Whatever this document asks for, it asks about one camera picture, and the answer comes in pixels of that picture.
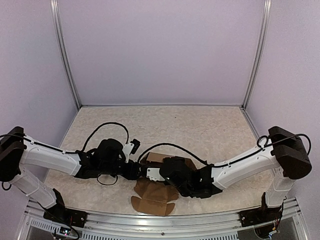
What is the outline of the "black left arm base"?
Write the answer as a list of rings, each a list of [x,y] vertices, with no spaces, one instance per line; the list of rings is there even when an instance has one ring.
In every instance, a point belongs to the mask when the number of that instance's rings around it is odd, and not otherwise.
[[[88,213],[81,210],[67,208],[59,191],[53,189],[55,193],[55,205],[45,208],[43,217],[67,226],[84,228]]]

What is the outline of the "brown cardboard box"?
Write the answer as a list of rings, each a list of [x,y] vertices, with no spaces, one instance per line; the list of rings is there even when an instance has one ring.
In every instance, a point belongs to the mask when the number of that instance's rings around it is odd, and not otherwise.
[[[176,156],[149,152],[142,158],[140,163],[143,167],[161,167],[163,159],[171,157]],[[185,160],[186,165],[192,170],[197,169],[190,158],[182,157],[182,159]],[[180,196],[180,193],[174,186],[160,181],[152,181],[145,177],[140,177],[133,189],[139,196],[131,197],[133,209],[139,213],[154,216],[164,217],[171,214],[176,205],[173,201],[176,201]]]

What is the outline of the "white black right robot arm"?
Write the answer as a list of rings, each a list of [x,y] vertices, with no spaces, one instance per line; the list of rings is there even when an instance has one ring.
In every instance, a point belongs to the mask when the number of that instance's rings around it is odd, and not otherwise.
[[[248,177],[278,169],[269,189],[262,196],[263,205],[255,212],[260,222],[266,222],[275,214],[275,208],[283,204],[295,181],[312,170],[309,159],[311,147],[305,147],[302,140],[309,139],[306,134],[293,134],[279,126],[271,127],[268,133],[243,154],[196,170],[181,158],[165,158],[159,174],[183,197],[205,199]]]

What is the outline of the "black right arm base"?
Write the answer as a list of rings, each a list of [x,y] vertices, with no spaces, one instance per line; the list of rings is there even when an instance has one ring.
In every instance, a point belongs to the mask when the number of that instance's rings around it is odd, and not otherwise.
[[[283,216],[283,205],[278,207],[268,207],[266,202],[266,193],[261,197],[261,206],[239,212],[241,226],[249,227],[270,221],[280,220]]]

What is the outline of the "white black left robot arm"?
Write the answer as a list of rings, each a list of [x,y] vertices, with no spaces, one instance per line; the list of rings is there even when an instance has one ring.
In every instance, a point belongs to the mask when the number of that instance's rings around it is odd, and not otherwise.
[[[44,209],[50,209],[50,214],[63,223],[70,218],[70,211],[65,207],[61,194],[45,186],[26,166],[40,166],[78,179],[110,175],[137,180],[141,176],[141,165],[132,161],[130,155],[139,146],[136,139],[122,145],[109,138],[88,151],[67,151],[34,140],[25,135],[22,127],[16,126],[0,137],[0,180],[17,187]]]

